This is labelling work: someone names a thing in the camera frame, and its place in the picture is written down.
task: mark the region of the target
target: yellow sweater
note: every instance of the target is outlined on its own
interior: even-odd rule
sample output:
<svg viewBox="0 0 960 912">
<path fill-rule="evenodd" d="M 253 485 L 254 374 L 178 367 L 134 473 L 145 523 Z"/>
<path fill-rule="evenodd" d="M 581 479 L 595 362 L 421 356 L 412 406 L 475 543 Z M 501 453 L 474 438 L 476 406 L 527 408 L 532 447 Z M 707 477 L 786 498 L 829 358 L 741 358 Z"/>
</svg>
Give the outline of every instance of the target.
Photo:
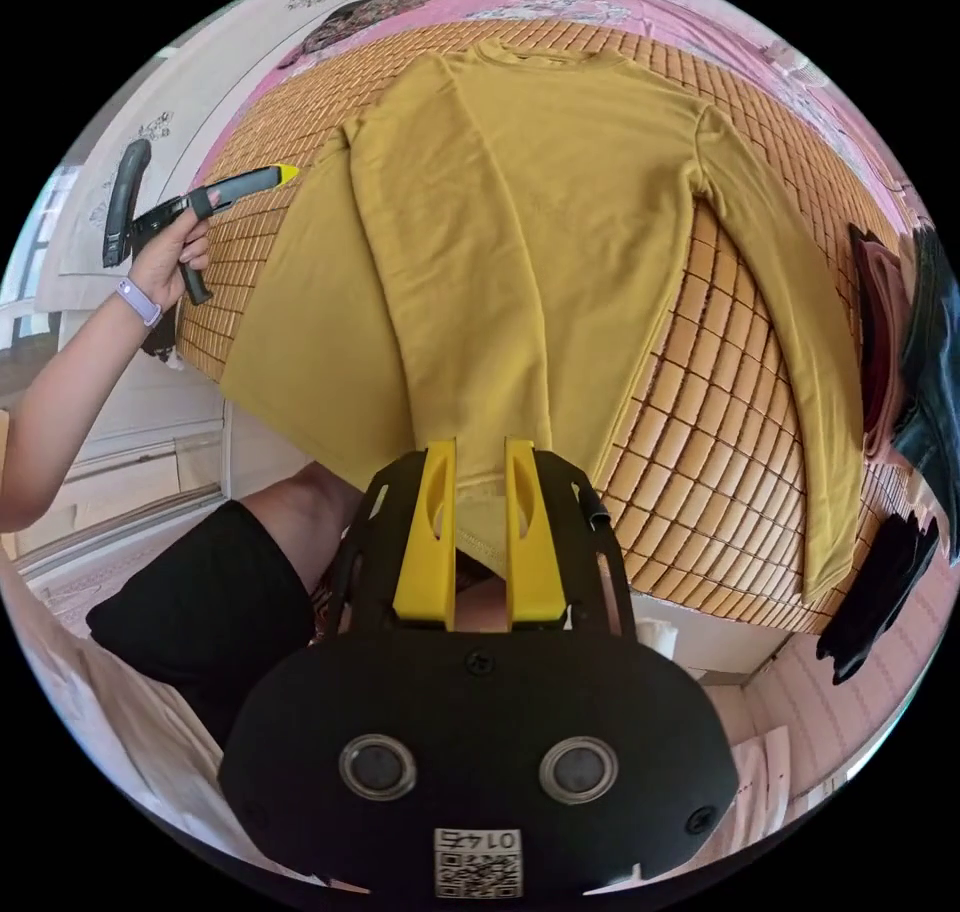
<svg viewBox="0 0 960 912">
<path fill-rule="evenodd" d="M 739 246 L 803 435 L 804 598 L 850 570 L 856 351 L 777 176 L 712 104 L 612 52 L 416 60 L 319 153 L 223 391 L 365 488 L 456 436 L 459 544 L 503 569 L 504 436 L 599 473 L 676 295 L 694 196 Z"/>
</svg>

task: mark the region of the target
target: hand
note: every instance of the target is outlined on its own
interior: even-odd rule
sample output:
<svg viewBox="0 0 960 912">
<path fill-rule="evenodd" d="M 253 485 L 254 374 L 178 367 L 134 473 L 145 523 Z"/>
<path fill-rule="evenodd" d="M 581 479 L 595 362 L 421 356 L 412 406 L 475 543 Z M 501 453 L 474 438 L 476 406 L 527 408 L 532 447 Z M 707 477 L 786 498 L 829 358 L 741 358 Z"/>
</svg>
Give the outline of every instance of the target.
<svg viewBox="0 0 960 912">
<path fill-rule="evenodd" d="M 215 206 L 218 201 L 219 196 L 214 192 L 210 204 Z M 208 229 L 208 222 L 198 222 L 196 212 L 187 209 L 155 235 L 134 261 L 130 281 L 164 312 L 176 305 L 183 295 L 179 264 L 189 264 L 198 272 L 209 264 Z"/>
</svg>

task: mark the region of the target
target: bamboo mat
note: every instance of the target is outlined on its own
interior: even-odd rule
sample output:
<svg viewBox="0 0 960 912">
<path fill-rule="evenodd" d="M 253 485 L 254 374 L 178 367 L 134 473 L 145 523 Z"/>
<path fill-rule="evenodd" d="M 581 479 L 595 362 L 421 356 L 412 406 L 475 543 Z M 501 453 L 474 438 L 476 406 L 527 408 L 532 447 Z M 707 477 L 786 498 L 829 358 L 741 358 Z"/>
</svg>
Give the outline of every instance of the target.
<svg viewBox="0 0 960 912">
<path fill-rule="evenodd" d="M 272 162 L 309 167 L 331 131 L 375 101 L 418 55 L 462 50 L 494 36 L 514 45 L 614 48 L 715 102 L 793 193 L 833 273 L 859 344 L 847 223 L 872 229 L 891 249 L 897 241 L 857 178 L 811 129 L 742 79 L 677 49 L 612 29 L 552 20 L 458 22 L 371 43 L 263 96 L 207 181 Z M 184 306 L 178 347 L 214 380 L 222 374 L 298 184 L 245 199 L 213 221 L 206 279 L 215 297 L 200 307 Z M 796 406 L 753 277 L 702 203 L 694 216 L 680 293 L 595 484 L 614 517 L 627 573 L 638 591 L 712 615 L 795 632 L 823 628 L 880 522 L 907 508 L 901 473 L 868 470 L 854 573 L 819 603 L 800 602 L 805 499 Z"/>
</svg>

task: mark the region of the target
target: lavender watch strap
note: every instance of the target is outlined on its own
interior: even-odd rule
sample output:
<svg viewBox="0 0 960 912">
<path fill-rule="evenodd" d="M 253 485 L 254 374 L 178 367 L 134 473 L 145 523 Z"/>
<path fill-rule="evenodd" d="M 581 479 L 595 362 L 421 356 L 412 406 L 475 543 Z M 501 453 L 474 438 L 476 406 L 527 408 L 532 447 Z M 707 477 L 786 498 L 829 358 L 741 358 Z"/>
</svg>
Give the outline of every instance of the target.
<svg viewBox="0 0 960 912">
<path fill-rule="evenodd" d="M 148 329 L 152 329 L 163 315 L 163 309 L 151 302 L 129 279 L 124 278 L 117 283 L 117 295 L 143 319 Z"/>
</svg>

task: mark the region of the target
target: sticker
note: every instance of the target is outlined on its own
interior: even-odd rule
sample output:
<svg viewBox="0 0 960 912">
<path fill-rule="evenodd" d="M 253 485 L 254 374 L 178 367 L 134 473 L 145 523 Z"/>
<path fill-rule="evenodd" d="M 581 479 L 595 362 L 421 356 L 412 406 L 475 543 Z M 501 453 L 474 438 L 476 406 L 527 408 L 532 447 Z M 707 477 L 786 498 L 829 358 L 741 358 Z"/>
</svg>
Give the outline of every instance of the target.
<svg viewBox="0 0 960 912">
<path fill-rule="evenodd" d="M 523 895 L 519 829 L 435 829 L 439 899 L 518 899 Z"/>
</svg>

